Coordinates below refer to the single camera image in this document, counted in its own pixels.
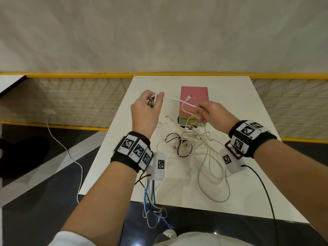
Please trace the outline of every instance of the wall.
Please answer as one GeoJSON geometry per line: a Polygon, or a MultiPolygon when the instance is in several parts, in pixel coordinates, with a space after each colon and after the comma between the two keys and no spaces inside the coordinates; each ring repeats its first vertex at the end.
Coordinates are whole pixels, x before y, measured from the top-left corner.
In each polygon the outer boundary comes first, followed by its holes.
{"type": "MultiPolygon", "coordinates": [[[[109,128],[131,79],[28,78],[0,99],[0,123],[109,128]]],[[[328,140],[328,80],[252,79],[281,137],[328,140]]]]}
{"type": "Polygon", "coordinates": [[[0,0],[0,71],[328,72],[328,0],[0,0]]]}

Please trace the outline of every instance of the table top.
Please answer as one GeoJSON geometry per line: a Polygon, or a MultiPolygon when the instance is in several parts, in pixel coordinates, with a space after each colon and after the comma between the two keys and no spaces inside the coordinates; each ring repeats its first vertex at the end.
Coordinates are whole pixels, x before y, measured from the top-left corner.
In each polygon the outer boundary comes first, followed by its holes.
{"type": "MultiPolygon", "coordinates": [[[[127,93],[117,111],[117,114],[109,128],[107,135],[98,151],[91,169],[82,185],[80,194],[86,194],[91,186],[100,177],[109,165],[113,155],[113,149],[122,138],[132,129],[130,106],[146,89],[155,93],[161,91],[165,95],[179,98],[181,86],[208,87],[209,99],[223,104],[232,114],[240,119],[255,120],[266,126],[278,138],[278,133],[260,100],[251,80],[246,76],[136,76],[133,78],[127,93]]],[[[167,134],[176,131],[176,125],[170,123],[166,116],[176,121],[179,114],[179,102],[164,98],[159,121],[162,123],[151,138],[151,148],[154,152],[162,152],[166,155],[165,178],[155,182],[156,203],[207,211],[219,211],[240,215],[272,218],[270,205],[259,179],[250,170],[246,169],[232,174],[227,178],[230,186],[230,197],[224,203],[216,203],[207,198],[200,190],[197,183],[197,174],[201,162],[206,155],[206,147],[199,147],[194,154],[186,158],[180,158],[172,144],[165,144],[167,134]]],[[[229,137],[216,131],[210,124],[206,130],[210,131],[211,138],[222,142],[229,137]]],[[[210,145],[220,151],[223,147],[217,142],[210,145]]],[[[219,156],[214,156],[225,167],[219,156]]],[[[304,222],[308,221],[293,207],[293,205],[281,194],[274,184],[260,169],[252,158],[243,158],[245,163],[251,166],[259,174],[269,193],[275,216],[277,219],[304,222]]],[[[204,163],[204,172],[208,171],[208,157],[204,163]]],[[[211,170],[214,175],[220,176],[222,171],[215,161],[211,161],[211,170]]],[[[224,200],[228,195],[228,187],[225,181],[213,184],[204,177],[200,177],[200,185],[212,198],[224,200]]],[[[137,184],[134,187],[131,200],[143,202],[144,189],[137,184]]]]}

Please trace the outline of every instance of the pink notebook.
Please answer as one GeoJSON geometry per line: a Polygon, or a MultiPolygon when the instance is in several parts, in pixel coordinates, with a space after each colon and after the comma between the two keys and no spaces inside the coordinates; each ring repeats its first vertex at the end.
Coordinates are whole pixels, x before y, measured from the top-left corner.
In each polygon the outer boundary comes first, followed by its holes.
{"type": "MultiPolygon", "coordinates": [[[[182,86],[180,99],[185,101],[186,98],[191,95],[191,99],[186,102],[195,106],[199,106],[199,103],[202,101],[208,100],[208,89],[207,87],[194,87],[194,86],[182,86]]],[[[180,102],[180,111],[179,117],[188,119],[190,114],[182,111],[182,102],[180,102]]],[[[188,104],[183,104],[183,109],[187,112],[195,114],[195,107],[192,107],[188,104]]]]}

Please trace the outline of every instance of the forearm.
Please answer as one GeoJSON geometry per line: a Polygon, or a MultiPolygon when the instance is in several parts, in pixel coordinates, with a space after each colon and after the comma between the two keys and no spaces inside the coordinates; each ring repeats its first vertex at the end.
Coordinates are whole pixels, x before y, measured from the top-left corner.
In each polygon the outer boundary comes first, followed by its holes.
{"type": "Polygon", "coordinates": [[[134,188],[136,172],[112,162],[73,211],[62,231],[72,231],[97,246],[116,245],[134,188]]]}
{"type": "Polygon", "coordinates": [[[281,193],[328,240],[328,167],[278,140],[269,140],[254,159],[281,193]]]}

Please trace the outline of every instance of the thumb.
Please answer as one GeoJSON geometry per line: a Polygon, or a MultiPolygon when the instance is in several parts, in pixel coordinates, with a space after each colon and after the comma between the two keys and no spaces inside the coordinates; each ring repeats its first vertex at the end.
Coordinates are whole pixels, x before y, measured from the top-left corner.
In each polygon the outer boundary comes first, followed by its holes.
{"type": "Polygon", "coordinates": [[[164,92],[160,92],[157,95],[155,104],[154,104],[154,109],[158,111],[158,113],[161,112],[162,104],[163,104],[163,98],[164,98],[164,92]]]}
{"type": "Polygon", "coordinates": [[[196,112],[200,115],[202,115],[203,117],[205,117],[207,120],[210,117],[210,114],[208,113],[208,111],[202,107],[197,107],[196,112]]]}

